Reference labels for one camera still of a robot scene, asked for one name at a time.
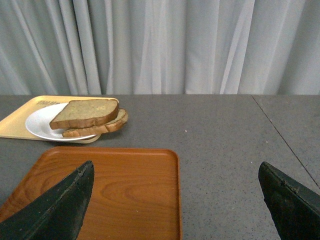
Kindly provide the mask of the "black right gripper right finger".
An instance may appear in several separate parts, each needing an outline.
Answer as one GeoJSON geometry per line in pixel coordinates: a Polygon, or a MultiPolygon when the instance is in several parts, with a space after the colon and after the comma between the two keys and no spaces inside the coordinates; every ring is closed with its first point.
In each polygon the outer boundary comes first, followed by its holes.
{"type": "Polygon", "coordinates": [[[282,240],[320,238],[320,196],[264,161],[258,180],[279,237],[282,240]]]}

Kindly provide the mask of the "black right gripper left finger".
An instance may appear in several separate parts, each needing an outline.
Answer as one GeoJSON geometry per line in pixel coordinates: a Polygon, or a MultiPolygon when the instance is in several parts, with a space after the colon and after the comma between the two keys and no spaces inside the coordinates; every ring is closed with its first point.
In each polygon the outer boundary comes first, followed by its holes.
{"type": "Polygon", "coordinates": [[[2,240],[75,240],[91,199],[95,168],[88,160],[0,223],[2,240]]]}

